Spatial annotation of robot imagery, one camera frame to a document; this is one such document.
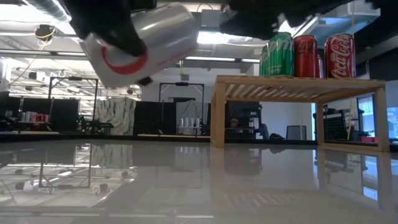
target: ceiling light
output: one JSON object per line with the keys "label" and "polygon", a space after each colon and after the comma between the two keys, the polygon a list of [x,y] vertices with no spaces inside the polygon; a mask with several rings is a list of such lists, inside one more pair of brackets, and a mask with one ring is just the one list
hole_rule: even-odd
{"label": "ceiling light", "polygon": [[199,31],[198,44],[227,44],[229,42],[247,41],[250,37],[222,34],[220,32]]}
{"label": "ceiling light", "polygon": [[215,62],[234,62],[235,58],[219,58],[219,57],[196,57],[196,56],[188,56],[185,58],[186,60],[208,60]]}
{"label": "ceiling light", "polygon": [[260,59],[242,59],[242,62],[260,63]]}

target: white floor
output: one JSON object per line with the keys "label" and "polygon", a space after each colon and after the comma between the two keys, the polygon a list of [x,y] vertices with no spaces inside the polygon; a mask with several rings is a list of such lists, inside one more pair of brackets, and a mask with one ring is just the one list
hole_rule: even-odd
{"label": "white floor", "polygon": [[393,154],[131,141],[0,149],[0,223],[398,223]]}

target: cable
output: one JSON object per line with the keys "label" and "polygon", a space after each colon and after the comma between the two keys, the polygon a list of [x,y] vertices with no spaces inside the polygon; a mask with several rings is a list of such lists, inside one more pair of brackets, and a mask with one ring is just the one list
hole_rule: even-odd
{"label": "cable", "polygon": [[49,38],[51,35],[53,35],[54,33],[55,33],[55,31],[56,31],[57,29],[54,29],[50,34],[47,34],[47,35],[44,35],[44,36],[38,36],[38,35],[35,35],[37,38],[39,38],[39,39],[44,39],[44,38]]}
{"label": "cable", "polygon": [[[354,34],[355,34],[355,15],[354,15],[354,10],[355,10],[355,1],[353,1],[353,12],[351,15],[351,28],[353,31],[353,40],[355,40],[354,38]],[[348,118],[348,132],[347,132],[347,140],[349,140],[349,135],[351,134],[351,113],[353,110],[353,99],[349,99],[349,118]]]}
{"label": "cable", "polygon": [[[48,44],[40,45],[39,50],[43,50],[43,48],[44,48],[45,46],[47,46],[47,45],[48,45]],[[35,62],[35,60],[36,60],[36,55],[35,55],[35,57],[33,58],[33,60],[28,64],[28,66],[25,68],[25,70],[24,70],[14,81],[10,82],[9,86],[11,86],[11,85],[14,84],[16,81],[18,81],[18,80],[20,79],[20,77],[22,77],[22,76],[25,74],[25,72],[30,68],[30,66],[32,66],[32,64],[33,64],[33,62]]]}
{"label": "cable", "polygon": [[206,3],[206,2],[202,2],[202,3],[199,4],[198,9],[197,9],[197,12],[199,12],[199,8],[200,8],[200,6],[201,6],[202,4],[206,4],[206,5],[208,5],[208,6],[210,7],[211,10],[214,10],[214,9],[213,9],[213,6],[211,6],[210,4],[208,4],[208,3]]}

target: office chair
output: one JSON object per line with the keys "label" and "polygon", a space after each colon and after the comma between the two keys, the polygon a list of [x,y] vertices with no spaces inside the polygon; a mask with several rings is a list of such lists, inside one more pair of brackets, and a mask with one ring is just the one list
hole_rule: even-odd
{"label": "office chair", "polygon": [[286,140],[307,140],[307,127],[305,125],[290,125],[286,128]]}

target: wooden shelf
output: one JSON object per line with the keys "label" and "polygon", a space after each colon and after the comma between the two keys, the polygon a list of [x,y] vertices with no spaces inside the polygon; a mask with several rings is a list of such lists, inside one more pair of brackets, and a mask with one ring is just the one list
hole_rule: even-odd
{"label": "wooden shelf", "polygon": [[[386,83],[377,80],[359,80],[354,78],[320,79],[295,77],[254,77],[237,75],[218,75],[215,92],[211,99],[211,142],[218,148],[224,148],[225,137],[225,101],[273,101],[301,102],[317,104],[317,141],[325,143],[323,129],[323,105],[374,93],[377,147],[368,147],[373,151],[388,151],[388,123],[386,106]],[[339,144],[339,147],[354,148],[352,144]]]}
{"label": "wooden shelf", "polygon": [[320,79],[295,77],[253,77],[218,75],[225,84],[228,101],[276,101],[328,103],[375,92],[385,82],[376,80]]}

